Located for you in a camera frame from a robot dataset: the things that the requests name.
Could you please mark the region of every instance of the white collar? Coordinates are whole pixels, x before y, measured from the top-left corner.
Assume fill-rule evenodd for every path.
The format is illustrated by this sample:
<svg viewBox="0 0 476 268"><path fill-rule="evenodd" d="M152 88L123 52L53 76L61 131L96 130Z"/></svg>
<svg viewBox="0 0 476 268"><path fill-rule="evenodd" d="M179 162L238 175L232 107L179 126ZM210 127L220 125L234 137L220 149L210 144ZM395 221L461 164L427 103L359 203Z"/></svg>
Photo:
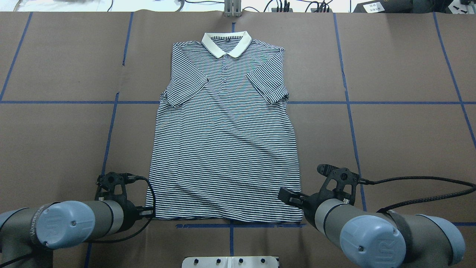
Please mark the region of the white collar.
<svg viewBox="0 0 476 268"><path fill-rule="evenodd" d="M217 46L211 39L211 37L230 37L230 36L241 36L241 40L238 45L230 52L224 52L221 48ZM221 56L228 54L233 58L239 57L251 43L251 36L247 31L240 32L230 32L230 33L205 33L203 35L202 44L207 48L207 50L213 54L213 56L220 58Z"/></svg>

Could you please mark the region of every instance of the short sleeve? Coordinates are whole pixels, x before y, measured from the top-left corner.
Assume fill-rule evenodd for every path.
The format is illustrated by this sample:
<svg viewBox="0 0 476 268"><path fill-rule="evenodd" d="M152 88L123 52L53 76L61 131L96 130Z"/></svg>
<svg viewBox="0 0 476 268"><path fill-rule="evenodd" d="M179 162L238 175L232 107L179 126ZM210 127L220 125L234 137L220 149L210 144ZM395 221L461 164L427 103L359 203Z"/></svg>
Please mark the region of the short sleeve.
<svg viewBox="0 0 476 268"><path fill-rule="evenodd" d="M268 104L288 97L283 78L284 49L246 75L248 81Z"/></svg>
<svg viewBox="0 0 476 268"><path fill-rule="evenodd" d="M206 75L193 64L178 44L174 44L170 83L164 92L167 102L178 107L195 96L207 83Z"/></svg>

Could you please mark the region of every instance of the polo shirt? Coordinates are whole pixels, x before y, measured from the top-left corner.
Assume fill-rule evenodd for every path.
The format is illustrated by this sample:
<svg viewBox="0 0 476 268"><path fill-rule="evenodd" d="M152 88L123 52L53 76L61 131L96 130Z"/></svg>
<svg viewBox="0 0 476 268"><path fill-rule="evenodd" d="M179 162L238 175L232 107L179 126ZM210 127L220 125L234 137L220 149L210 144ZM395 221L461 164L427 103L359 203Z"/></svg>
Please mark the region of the polo shirt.
<svg viewBox="0 0 476 268"><path fill-rule="evenodd" d="M302 219L278 200L280 187L300 191L283 60L283 48L246 31L173 45L149 173L156 218Z"/></svg>

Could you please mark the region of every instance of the cable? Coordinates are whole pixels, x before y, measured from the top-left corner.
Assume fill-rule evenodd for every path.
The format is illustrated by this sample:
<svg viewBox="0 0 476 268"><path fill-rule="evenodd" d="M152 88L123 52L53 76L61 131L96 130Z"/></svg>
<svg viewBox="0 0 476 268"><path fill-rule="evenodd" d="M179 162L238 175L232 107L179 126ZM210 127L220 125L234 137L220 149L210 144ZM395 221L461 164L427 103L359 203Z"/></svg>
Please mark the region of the cable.
<svg viewBox="0 0 476 268"><path fill-rule="evenodd" d="M111 0L111 6L108 8L108 11L106 11L106 12L109 12L109 10L111 10L112 4L114 4L114 0Z"/></svg>
<svg viewBox="0 0 476 268"><path fill-rule="evenodd" d="M132 235L128 236L128 237L124 237L124 238L121 238L121 239L115 239L115 240L90 240L90 241L86 241L86 242L90 242L90 243L97 243L97 244L111 244L111 243L117 243L117 242L122 242L122 241L125 241L129 238L133 238L134 236L138 235L139 233L141 233L146 227L147 225L149 225L149 223L151 222L151 220L153 218L155 218L155 211L156 211L156 198L155 198L155 193L154 193L154 188L152 188L152 185L150 184L149 180L146 179L146 178L141 178L141 179L138 179L138 180L143 180L143 181L146 181L147 182L147 186L149 187L150 189L150 192L152 193L152 198L153 198L153 201L152 201L152 206L154 207L154 212L152 213L152 217L149 218L149 220L144 224L144 226L139 229L137 232L133 233Z"/></svg>
<svg viewBox="0 0 476 268"><path fill-rule="evenodd" d="M185 0L185 2L190 4L200 4L200 3L217 3L217 4L224 4L225 2L218 2L218 1L198 1L198 2L190 2L189 0Z"/></svg>
<svg viewBox="0 0 476 268"><path fill-rule="evenodd" d="M185 5L185 0L180 0L180 7L175 12L180 12Z"/></svg>
<svg viewBox="0 0 476 268"><path fill-rule="evenodd" d="M6 267L6 266L8 266L8 265L10 265L10 264L12 264L12 263L14 263L14 262L19 261L19 260L23 260L23 259L26 259L26 258L31 258L31 257L33 257L34 255L36 255L36 253L31 252L31 253L22 255L22 256L20 256L20 257L16 257L16 258L14 258L14 259L11 259L11 260L9 260L9 261L6 261L6 262L0 264L0 268Z"/></svg>
<svg viewBox="0 0 476 268"><path fill-rule="evenodd" d="M268 8L269 4L271 4L272 1L273 1L273 0L269 0L268 4L266 4L265 10L263 10L263 12L266 12L266 9Z"/></svg>
<svg viewBox="0 0 476 268"><path fill-rule="evenodd" d="M259 12L259 11L258 11L257 9L255 9L254 7L245 7L245 8L243 8L243 10L245 10L245 9L254 9L254 10L256 10L257 12Z"/></svg>
<svg viewBox="0 0 476 268"><path fill-rule="evenodd" d="M317 1L312 1L312 2L310 2L310 3L307 5L306 11L304 11L304 13L307 12L307 10L309 9L309 7L310 7L313 3L316 3L316 4L317 4L317 9L319 9L319 2L317 2Z"/></svg>
<svg viewBox="0 0 476 268"><path fill-rule="evenodd" d="M369 181L369 180L365 180L365 179L361 178L359 183L363 184L363 185L376 185L376 184L380 184L380 183L385 183L385 182L390 182L390 181L397 181L397 180L438 180L438 181L444 181L444 182L450 182L450 183L465 185L465 186L469 186L471 188L467 189L467 190L464 190L464 191L451 193L451 194L425 197L425 198L419 198L419 199L413 199L413 200L400 202L400 203L397 203L397 204L393 204L391 206L383 207L383 208L381 208L377 211L378 213L383 213L383 212L386 212L388 210L395 209L395 208L401 207L401 206L407 206L407 205L412 205L412 204L431 202L431 201L442 200L442 199L447 199L447 198L452 198L452 197L457 197L457 196L463 196L463 195L467 195L467 194L470 194L470 193L476 191L476 185L473 184L473 183L465 182L465 181L459 181L459 180L452 180L452 179L447 179L447 178L441 178L441 177L432 177L432 176L395 177L395 178L390 178L390 179L385 179L385 180L380 180L380 181Z"/></svg>
<svg viewBox="0 0 476 268"><path fill-rule="evenodd" d="M325 12L326 6L326 2L322 1L321 5L318 5L317 9L314 12Z"/></svg>

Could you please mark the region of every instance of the black strap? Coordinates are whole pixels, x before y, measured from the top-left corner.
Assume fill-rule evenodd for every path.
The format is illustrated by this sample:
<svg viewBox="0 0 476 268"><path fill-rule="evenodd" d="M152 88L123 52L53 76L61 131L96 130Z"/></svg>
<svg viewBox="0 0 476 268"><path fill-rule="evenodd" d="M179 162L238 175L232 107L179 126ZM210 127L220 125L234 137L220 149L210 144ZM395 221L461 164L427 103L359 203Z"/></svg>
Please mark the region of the black strap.
<svg viewBox="0 0 476 268"><path fill-rule="evenodd" d="M48 209L49 206L53 205L53 204L56 204L56 203L59 203L59 202L52 202L52 203L48 203L48 204L44 204L42 206L40 206L38 208L38 210L35 212L35 214L33 214L33 217L31 218L31 223L30 223L30 240L31 242L43 249L43 250L52 250L51 248L47 247L46 245L43 245L40 240L38 239L38 236L37 236L37 233L36 233L36 223L38 221L38 217L41 215L41 213L45 210L45 209Z"/></svg>
<svg viewBox="0 0 476 268"><path fill-rule="evenodd" d="M403 239L405 240L407 251L405 253L405 259L403 260L403 263L409 263L414 261L416 259L416 256L412 253L413 237L412 231L410 230L410 225L408 225L407 221L400 214L393 210L388 210L386 214L389 215L395 222L397 229L400 231L403 236Z"/></svg>

